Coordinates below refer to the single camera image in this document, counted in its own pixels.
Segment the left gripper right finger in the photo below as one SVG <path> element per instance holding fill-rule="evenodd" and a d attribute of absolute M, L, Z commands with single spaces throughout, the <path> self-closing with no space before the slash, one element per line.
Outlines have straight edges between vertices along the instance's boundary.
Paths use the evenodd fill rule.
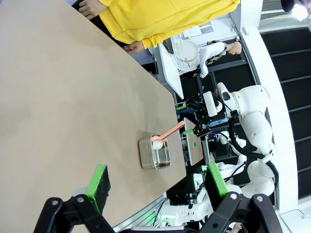
<path fill-rule="evenodd" d="M 241 223 L 249 233 L 283 232 L 270 198 L 265 194 L 254 194 L 247 198 L 243 194 L 228 191 L 215 163 L 207 166 L 205 188 L 213 213 L 199 232 L 224 233 L 229 224 L 234 222 Z"/>

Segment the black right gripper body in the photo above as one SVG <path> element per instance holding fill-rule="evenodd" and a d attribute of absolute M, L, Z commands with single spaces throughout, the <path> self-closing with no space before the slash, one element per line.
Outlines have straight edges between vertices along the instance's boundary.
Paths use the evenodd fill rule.
<path fill-rule="evenodd" d="M 212 122 L 212 118 L 208 116 L 206 106 L 203 103 L 194 107 L 194 114 L 196 116 L 196 124 L 202 123 L 208 125 Z"/>

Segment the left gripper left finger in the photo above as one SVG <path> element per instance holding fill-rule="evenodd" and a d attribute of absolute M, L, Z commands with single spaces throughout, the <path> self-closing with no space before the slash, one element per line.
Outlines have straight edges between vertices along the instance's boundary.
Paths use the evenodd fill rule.
<path fill-rule="evenodd" d="M 103 209 L 111 188 L 108 168 L 97 165 L 86 191 L 69 200 L 51 197 L 46 200 L 35 233 L 70 233 L 83 225 L 89 233 L 113 233 L 103 217 Z"/>

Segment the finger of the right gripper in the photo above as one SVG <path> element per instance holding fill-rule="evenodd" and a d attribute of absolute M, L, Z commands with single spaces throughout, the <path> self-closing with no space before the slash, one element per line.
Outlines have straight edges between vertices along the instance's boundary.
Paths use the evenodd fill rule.
<path fill-rule="evenodd" d="M 188 98 L 182 106 L 177 107 L 177 112 L 196 112 L 199 108 L 200 104 L 202 103 L 201 96 L 192 96 Z"/>
<path fill-rule="evenodd" d="M 202 137 L 212 133 L 212 129 L 206 124 L 208 121 L 205 118 L 198 119 L 196 123 L 184 118 L 184 122 L 185 130 L 182 132 L 183 135 L 193 134 L 197 137 Z"/>

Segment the person's left hand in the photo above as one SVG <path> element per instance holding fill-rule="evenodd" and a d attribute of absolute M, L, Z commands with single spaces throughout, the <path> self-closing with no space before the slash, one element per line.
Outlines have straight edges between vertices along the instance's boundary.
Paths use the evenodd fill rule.
<path fill-rule="evenodd" d="M 141 41 L 135 41 L 132 44 L 123 47 L 123 50 L 126 53 L 132 55 L 132 54 L 138 54 L 142 52 L 143 50 L 145 50 L 145 48 Z"/>

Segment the person's right hand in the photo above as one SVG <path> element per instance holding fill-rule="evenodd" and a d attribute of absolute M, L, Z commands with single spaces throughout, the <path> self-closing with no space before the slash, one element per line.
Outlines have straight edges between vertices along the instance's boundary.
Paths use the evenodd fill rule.
<path fill-rule="evenodd" d="M 83 0 L 81 3 L 79 3 L 78 11 L 87 19 L 91 20 L 98 16 L 105 9 L 106 6 L 100 3 L 98 0 Z"/>

